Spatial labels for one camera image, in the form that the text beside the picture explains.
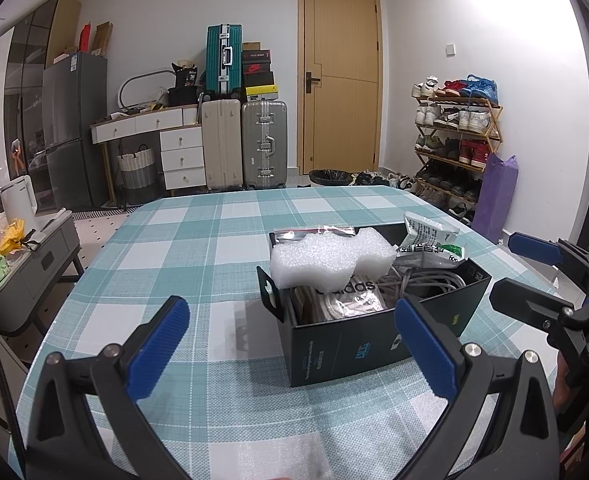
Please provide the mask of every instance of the metal screw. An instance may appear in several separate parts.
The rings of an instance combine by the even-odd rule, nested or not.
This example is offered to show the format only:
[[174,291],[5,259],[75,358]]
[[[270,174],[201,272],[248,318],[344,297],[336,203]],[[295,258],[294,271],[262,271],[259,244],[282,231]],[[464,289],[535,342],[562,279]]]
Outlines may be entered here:
[[470,357],[478,357],[481,355],[481,347],[476,343],[468,343],[465,346],[465,352]]
[[121,351],[121,345],[111,344],[103,348],[103,355],[106,357],[116,357]]
[[61,352],[52,352],[51,354],[48,354],[48,357],[46,357],[46,363],[49,365],[59,364],[61,359],[63,359],[63,354]]
[[529,363],[536,363],[539,361],[539,356],[534,350],[526,350],[525,351],[525,360]]

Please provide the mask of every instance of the door frame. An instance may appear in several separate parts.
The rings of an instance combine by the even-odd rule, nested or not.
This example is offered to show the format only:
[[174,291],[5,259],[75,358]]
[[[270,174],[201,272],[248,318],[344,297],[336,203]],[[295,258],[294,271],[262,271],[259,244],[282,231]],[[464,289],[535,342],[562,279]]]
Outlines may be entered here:
[[[374,137],[374,163],[371,169],[378,170],[381,150],[381,117],[383,115],[383,24],[381,22],[381,0],[374,0],[377,14],[377,39],[379,43],[379,91],[377,96],[377,124]],[[305,2],[299,0],[299,16],[297,31],[297,103],[296,103],[296,162],[299,174],[303,174],[303,100],[305,97]]]

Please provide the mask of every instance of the open box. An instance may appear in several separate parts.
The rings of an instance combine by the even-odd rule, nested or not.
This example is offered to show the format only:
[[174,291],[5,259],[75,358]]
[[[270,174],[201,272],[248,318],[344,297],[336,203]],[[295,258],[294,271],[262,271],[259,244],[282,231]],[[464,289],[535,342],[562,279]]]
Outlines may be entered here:
[[[372,227],[392,245],[399,245],[407,234],[402,223]],[[270,233],[270,242],[274,247],[274,233]],[[479,306],[491,277],[470,259],[449,270],[460,275],[466,286],[421,304],[436,322],[450,327],[458,337]],[[292,303],[294,290],[279,290],[261,267],[257,267],[257,274],[262,303],[279,320],[290,386],[347,377],[410,357],[394,325],[394,305],[388,305],[388,310],[304,325],[299,323]]]

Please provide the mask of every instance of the beige suitcase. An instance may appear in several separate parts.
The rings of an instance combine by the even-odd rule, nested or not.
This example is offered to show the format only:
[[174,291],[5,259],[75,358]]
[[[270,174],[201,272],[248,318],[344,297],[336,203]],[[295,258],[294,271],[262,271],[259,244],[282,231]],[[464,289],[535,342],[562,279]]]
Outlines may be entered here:
[[243,184],[241,103],[236,99],[208,101],[202,108],[206,183],[210,189]]

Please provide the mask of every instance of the teal suitcase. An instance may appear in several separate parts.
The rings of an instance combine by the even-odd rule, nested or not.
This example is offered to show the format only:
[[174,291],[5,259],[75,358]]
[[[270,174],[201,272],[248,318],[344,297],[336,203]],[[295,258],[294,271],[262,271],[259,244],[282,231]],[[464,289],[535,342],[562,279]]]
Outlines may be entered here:
[[241,89],[241,25],[208,27],[206,91],[228,96]]

